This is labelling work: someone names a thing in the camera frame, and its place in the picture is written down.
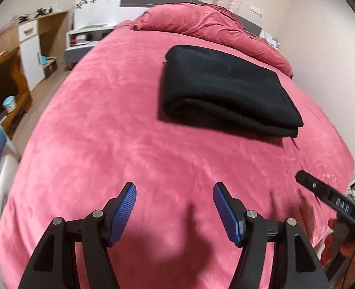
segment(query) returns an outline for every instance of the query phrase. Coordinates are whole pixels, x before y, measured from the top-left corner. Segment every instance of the pink blanket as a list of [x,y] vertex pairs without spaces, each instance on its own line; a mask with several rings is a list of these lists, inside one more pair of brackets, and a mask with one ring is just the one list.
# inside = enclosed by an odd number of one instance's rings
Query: pink blanket
[[[159,109],[164,55],[180,44],[275,71],[304,121],[297,139],[168,121]],[[315,245],[334,213],[296,183],[302,168],[344,191],[354,164],[335,127],[290,78],[230,47],[124,25],[75,67],[26,146],[0,225],[5,281],[17,289],[54,217],[84,218],[132,181],[138,199],[121,241],[110,249],[121,287],[228,288],[241,251],[223,229],[213,185],[223,181],[246,208],[266,218],[294,217]],[[272,249],[261,288],[268,286]]]
[[293,77],[282,54],[264,38],[248,34],[236,15],[218,5],[185,2],[154,6],[136,19],[132,28],[180,33],[229,46]]

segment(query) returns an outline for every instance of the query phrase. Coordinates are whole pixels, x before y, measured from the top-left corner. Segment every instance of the headboard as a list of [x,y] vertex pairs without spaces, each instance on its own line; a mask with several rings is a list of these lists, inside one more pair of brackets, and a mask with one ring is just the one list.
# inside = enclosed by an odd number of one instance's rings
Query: headboard
[[[165,3],[179,3],[179,2],[195,2],[196,4],[203,4],[199,0],[121,0],[120,7],[151,7]],[[245,18],[235,14],[245,26],[246,30],[254,36],[259,36],[262,28],[258,25],[246,20]]]

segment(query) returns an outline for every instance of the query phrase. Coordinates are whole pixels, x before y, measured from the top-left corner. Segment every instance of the metal screw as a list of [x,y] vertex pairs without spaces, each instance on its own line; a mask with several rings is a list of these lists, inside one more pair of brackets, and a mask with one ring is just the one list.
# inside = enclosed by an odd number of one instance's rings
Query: metal screw
[[62,218],[61,217],[56,217],[52,220],[53,225],[59,225],[62,223]]
[[296,225],[296,220],[292,217],[287,219],[287,223],[291,226],[295,226]]
[[95,210],[93,213],[92,213],[92,216],[95,217],[95,218],[99,218],[101,216],[103,216],[104,212],[102,210]]
[[248,217],[250,217],[250,218],[255,218],[255,217],[257,217],[258,216],[258,213],[257,212],[255,212],[255,211],[253,211],[253,210],[249,210],[249,211],[247,211],[247,216]]

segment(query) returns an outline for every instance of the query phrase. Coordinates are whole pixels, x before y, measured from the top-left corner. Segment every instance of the white cabinet door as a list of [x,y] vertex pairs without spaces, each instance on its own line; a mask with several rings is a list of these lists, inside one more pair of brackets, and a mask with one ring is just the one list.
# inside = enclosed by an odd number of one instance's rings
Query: white cabinet door
[[29,89],[32,90],[45,78],[41,66],[39,37],[34,36],[20,44],[21,61]]

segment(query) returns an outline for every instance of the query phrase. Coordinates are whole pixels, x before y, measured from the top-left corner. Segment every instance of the clamp jaw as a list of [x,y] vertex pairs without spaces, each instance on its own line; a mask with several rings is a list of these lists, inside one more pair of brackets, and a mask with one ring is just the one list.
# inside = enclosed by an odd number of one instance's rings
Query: clamp jaw
[[80,220],[56,217],[39,241],[22,276],[19,289],[79,289],[75,242],[82,242],[90,289],[120,289],[107,247],[124,231],[136,201],[136,187],[127,183],[102,210]]
[[223,183],[214,186],[213,198],[228,238],[243,247],[229,289],[258,289],[268,242],[275,242],[270,289],[329,288],[318,257],[295,219],[266,220],[231,197]]

